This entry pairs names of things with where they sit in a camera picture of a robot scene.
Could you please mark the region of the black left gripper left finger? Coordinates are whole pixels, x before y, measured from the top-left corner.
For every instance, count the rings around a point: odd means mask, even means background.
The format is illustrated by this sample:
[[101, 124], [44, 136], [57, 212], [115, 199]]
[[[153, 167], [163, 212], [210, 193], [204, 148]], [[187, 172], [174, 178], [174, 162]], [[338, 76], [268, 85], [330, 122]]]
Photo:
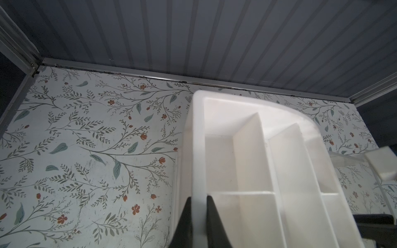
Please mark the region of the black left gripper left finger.
[[191, 197], [188, 197], [169, 248], [192, 248]]

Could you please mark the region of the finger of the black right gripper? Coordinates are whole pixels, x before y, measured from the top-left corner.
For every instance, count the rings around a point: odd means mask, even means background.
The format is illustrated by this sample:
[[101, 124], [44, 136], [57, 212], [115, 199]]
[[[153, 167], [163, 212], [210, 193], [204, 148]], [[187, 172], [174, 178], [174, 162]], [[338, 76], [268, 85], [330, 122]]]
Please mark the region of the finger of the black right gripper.
[[397, 225], [393, 215], [353, 215], [360, 235], [375, 242], [377, 248], [397, 247]]

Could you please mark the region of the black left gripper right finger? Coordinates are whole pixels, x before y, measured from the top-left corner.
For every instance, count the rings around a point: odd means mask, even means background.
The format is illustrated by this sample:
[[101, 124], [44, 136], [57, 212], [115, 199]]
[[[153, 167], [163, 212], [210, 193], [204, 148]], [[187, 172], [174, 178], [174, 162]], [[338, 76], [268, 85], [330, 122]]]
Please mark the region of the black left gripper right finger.
[[213, 198], [207, 196], [206, 233], [209, 248], [232, 248]]

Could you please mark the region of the clear plastic drawer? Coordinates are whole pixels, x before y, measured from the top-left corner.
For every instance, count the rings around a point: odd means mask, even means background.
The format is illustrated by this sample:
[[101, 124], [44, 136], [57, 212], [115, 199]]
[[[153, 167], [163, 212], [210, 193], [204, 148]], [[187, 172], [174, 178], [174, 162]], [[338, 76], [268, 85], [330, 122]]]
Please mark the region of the clear plastic drawer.
[[388, 146], [366, 152], [364, 154], [344, 155], [329, 152], [334, 167], [351, 167], [357, 164], [367, 165], [372, 171], [376, 181], [375, 189], [379, 189], [385, 205], [390, 213], [396, 217], [396, 205], [392, 205], [387, 196], [390, 196], [393, 203], [397, 202], [397, 185], [391, 184], [389, 190], [385, 189], [387, 182], [397, 180], [397, 156]]

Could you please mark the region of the white plastic drawer organizer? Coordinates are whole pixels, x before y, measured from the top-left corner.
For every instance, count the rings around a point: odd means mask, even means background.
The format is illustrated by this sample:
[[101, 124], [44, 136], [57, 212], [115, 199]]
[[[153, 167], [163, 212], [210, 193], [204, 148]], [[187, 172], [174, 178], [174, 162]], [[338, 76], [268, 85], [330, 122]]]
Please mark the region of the white plastic drawer organizer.
[[234, 248], [364, 246], [317, 125], [281, 104], [193, 94], [175, 165], [173, 238], [190, 199], [193, 245], [208, 247], [208, 198]]

